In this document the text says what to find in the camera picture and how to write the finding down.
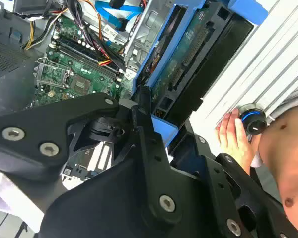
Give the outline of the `person's bare hand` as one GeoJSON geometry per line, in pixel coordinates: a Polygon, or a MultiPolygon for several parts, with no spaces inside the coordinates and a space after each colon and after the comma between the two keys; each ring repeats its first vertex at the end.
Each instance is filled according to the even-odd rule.
{"type": "Polygon", "coordinates": [[[221,152],[232,156],[244,171],[250,174],[255,151],[248,141],[237,108],[225,114],[222,121],[215,128],[215,135],[221,152]]]}

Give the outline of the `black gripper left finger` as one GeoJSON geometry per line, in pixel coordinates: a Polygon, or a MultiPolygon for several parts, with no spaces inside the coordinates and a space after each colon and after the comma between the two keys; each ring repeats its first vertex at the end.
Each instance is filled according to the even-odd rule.
{"type": "MultiPolygon", "coordinates": [[[[149,88],[139,86],[126,103],[93,93],[0,117],[0,197],[28,225],[41,226],[51,205],[80,186],[67,190],[61,182],[69,157],[106,141],[114,147],[114,166],[132,133],[132,109],[151,118],[150,101],[149,88]]],[[[175,171],[189,215],[194,204],[187,189],[194,180],[175,171]]]]}

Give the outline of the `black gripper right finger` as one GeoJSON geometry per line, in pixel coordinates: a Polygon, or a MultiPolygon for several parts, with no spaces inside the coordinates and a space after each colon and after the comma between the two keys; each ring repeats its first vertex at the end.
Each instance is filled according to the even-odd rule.
{"type": "Polygon", "coordinates": [[[198,179],[204,225],[215,238],[298,238],[281,204],[228,154],[214,156],[187,120],[169,146],[171,165],[198,179]]]}

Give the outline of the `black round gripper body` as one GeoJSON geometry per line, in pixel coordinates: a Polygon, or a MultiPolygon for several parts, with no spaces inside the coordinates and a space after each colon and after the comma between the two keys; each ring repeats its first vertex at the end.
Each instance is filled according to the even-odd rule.
{"type": "Polygon", "coordinates": [[[180,238],[189,229],[171,168],[150,116],[132,109],[133,129],[116,164],[63,194],[48,209],[41,238],[180,238]]]}

